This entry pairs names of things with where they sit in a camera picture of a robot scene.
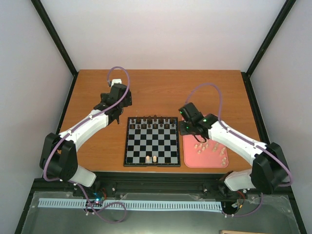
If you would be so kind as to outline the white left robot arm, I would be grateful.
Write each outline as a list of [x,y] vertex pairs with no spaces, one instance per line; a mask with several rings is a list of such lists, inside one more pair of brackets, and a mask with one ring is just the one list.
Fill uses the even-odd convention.
[[79,148],[99,130],[109,126],[114,120],[119,122],[123,108],[132,105],[129,87],[120,79],[111,82],[109,93],[100,95],[101,102],[87,117],[75,126],[59,134],[50,133],[44,140],[39,166],[47,181],[70,181],[84,186],[90,196],[101,192],[101,183],[95,173],[78,164]]

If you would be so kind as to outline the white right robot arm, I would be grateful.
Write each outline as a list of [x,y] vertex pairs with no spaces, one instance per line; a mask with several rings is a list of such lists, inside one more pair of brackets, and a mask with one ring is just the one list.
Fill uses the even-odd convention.
[[204,116],[193,103],[179,109],[182,120],[179,130],[182,136],[192,136],[199,146],[213,140],[241,156],[251,169],[229,172],[221,180],[220,191],[257,189],[270,195],[278,187],[288,187],[292,176],[288,167],[280,160],[281,147],[275,142],[266,144],[245,136],[231,128],[214,114]]

